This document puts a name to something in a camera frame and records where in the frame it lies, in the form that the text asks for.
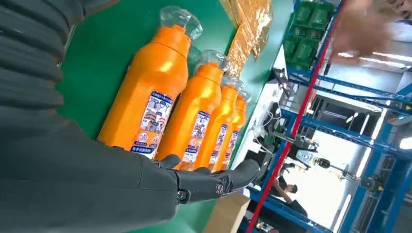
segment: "green work surface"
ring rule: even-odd
[[[204,32],[193,42],[199,50],[227,52],[235,28],[218,0],[122,0],[110,9],[98,13],[79,24],[62,64],[65,79],[58,85],[65,96],[59,113],[72,118],[91,138],[96,138],[113,103],[127,67],[134,54],[148,43],[159,27],[159,10],[167,5],[178,5],[195,14]],[[251,56],[241,79],[256,101],[267,81],[274,63],[293,0],[274,0],[274,21],[269,41],[260,58]],[[193,66],[195,56],[189,56]],[[250,117],[254,105],[247,108]],[[181,206],[169,223],[135,231],[202,232],[214,207],[213,201]]]

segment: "red pole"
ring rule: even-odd
[[[343,2],[342,4],[344,4],[342,6],[342,10],[343,10],[345,5],[346,5],[346,2]],[[334,24],[332,25],[333,29],[335,29],[338,26],[339,19],[340,19],[340,12],[338,13],[338,15],[336,17],[336,20],[335,20]],[[312,93],[313,87],[315,86],[316,80],[318,79],[319,70],[322,66],[323,60],[325,59],[326,51],[327,51],[327,48],[329,47],[329,44],[330,44],[330,37],[326,38],[324,43],[325,43],[325,49],[322,51],[322,54],[319,57],[319,61],[316,64],[315,70],[313,71],[313,75],[312,75],[312,78],[310,79],[308,90],[305,94],[305,98],[303,99],[302,105],[300,106],[299,113],[297,115],[295,124],[294,124],[293,129],[292,129],[291,137],[293,137],[293,138],[296,136],[296,133],[299,129],[300,123],[302,122],[302,117],[303,117],[303,114],[306,110],[306,106],[308,105],[310,95]],[[292,144],[290,142],[286,143],[285,148],[283,149],[283,151],[280,155],[279,161],[277,161],[275,169],[273,170],[273,173],[271,174],[271,176],[269,178],[269,181],[268,181],[265,189],[263,190],[262,196],[260,197],[259,202],[257,203],[255,212],[253,213],[252,220],[250,220],[250,223],[247,226],[246,233],[252,233],[252,229],[254,228],[255,223],[258,219],[259,212],[260,212],[260,210],[263,206],[263,203],[265,202],[266,197],[268,196],[269,191],[272,187],[273,180],[275,180],[276,175],[278,174],[278,172],[280,170],[280,167],[282,166],[283,161],[285,160],[291,146],[292,146]]]

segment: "robotic hand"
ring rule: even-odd
[[[156,162],[159,168],[167,169],[176,179],[179,204],[224,197],[245,188],[260,171],[260,167],[254,160],[245,160],[234,170],[222,170],[212,174],[206,167],[201,167],[193,172],[171,169],[179,162],[179,157],[174,154]]]
[[[127,232],[173,218],[178,204],[220,198],[258,165],[210,174],[170,169],[88,138],[59,115],[70,27],[116,0],[0,3],[0,232]]]

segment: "bottle cap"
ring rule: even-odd
[[[222,78],[222,86],[232,86],[233,88],[236,88],[237,81],[238,79],[225,74]]]
[[[239,92],[244,90],[244,83],[240,79],[236,79],[235,89]]]
[[[252,100],[252,95],[250,95],[248,92],[246,92],[244,89],[241,90],[238,94],[244,101],[249,103]]]
[[[222,53],[215,50],[205,50],[202,52],[200,62],[197,67],[201,65],[209,65],[213,67],[218,67],[223,72],[225,72],[230,67],[229,59]]]
[[[163,27],[174,28],[184,32],[192,41],[203,32],[203,28],[196,16],[178,6],[163,7],[160,10],[160,22]]]

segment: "plastic bottle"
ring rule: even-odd
[[[227,130],[228,136],[225,138],[222,144],[222,151],[219,155],[219,159],[212,171],[219,171],[227,169],[230,162],[230,157],[235,149],[236,141],[240,129],[246,123],[246,106],[247,103],[252,99],[251,95],[246,91],[242,90],[238,94],[238,99],[236,100],[236,116],[229,125]]]
[[[202,27],[187,10],[160,11],[162,27],[135,55],[98,140],[152,158],[173,102],[188,81],[187,55]]]
[[[227,76],[222,78],[222,100],[219,107],[210,116],[202,147],[200,147],[193,169],[209,167],[209,164],[216,162],[227,128],[235,118],[235,101],[239,89],[237,79]]]
[[[214,50],[202,52],[195,75],[176,104],[155,156],[162,160],[176,154],[182,163],[175,169],[192,170],[210,115],[221,102],[221,81],[229,60]]]

